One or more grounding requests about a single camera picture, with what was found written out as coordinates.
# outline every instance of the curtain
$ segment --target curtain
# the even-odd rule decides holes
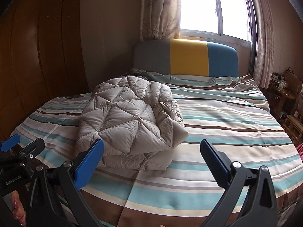
[[[140,41],[179,38],[181,0],[142,0]]]
[[[274,66],[274,32],[268,0],[253,0],[257,19],[257,54],[253,78],[267,89]]]

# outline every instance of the window sill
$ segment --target window sill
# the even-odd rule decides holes
[[[246,48],[251,48],[251,42],[236,38],[236,37],[231,37],[227,35],[223,36],[218,36],[217,34],[214,33],[206,33],[206,32],[201,32],[201,31],[195,31],[195,30],[184,30],[181,29],[180,31],[180,39],[189,39],[191,38],[200,38],[200,39],[206,39],[209,42],[214,42],[214,43],[219,43],[219,44],[226,44],[226,43],[231,43],[231,44],[237,44]]]

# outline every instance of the bed sheet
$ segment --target bed sheet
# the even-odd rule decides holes
[[[81,192],[97,217],[119,227],[200,226],[224,192],[200,155],[199,144],[206,138],[231,161],[269,168],[279,225],[283,224],[302,196],[303,165],[254,80],[249,75],[212,78],[134,71],[170,86],[189,136],[175,149],[165,171],[96,169]],[[90,94],[54,98],[13,134],[21,136],[21,146],[42,138],[46,147],[38,159],[58,167],[74,158],[79,117],[89,98]],[[230,220],[240,211],[246,193],[244,188]]]

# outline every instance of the silver bolt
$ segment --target silver bolt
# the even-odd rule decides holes
[[[241,163],[240,162],[237,162],[237,161],[234,161],[232,163],[232,165],[235,167],[235,168],[240,168],[241,167]]]
[[[71,165],[72,165],[72,162],[69,160],[63,163],[64,167],[70,167]]]
[[[42,165],[39,165],[39,166],[36,167],[36,170],[37,170],[37,171],[41,171],[42,169],[43,169],[43,166],[42,166]]]
[[[268,171],[267,166],[261,166],[261,169],[262,169],[262,171],[264,171],[264,172],[267,172],[267,171]]]

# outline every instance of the desk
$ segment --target desk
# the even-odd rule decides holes
[[[280,118],[280,113],[281,113],[283,104],[285,102],[285,99],[289,98],[289,99],[295,100],[296,97],[286,89],[279,88],[279,87],[277,87],[275,85],[272,85],[272,84],[270,84],[269,86],[270,86],[271,89],[273,89],[274,91],[281,94],[280,101],[279,101],[279,103],[276,107],[276,111],[275,111],[275,119],[278,120]]]

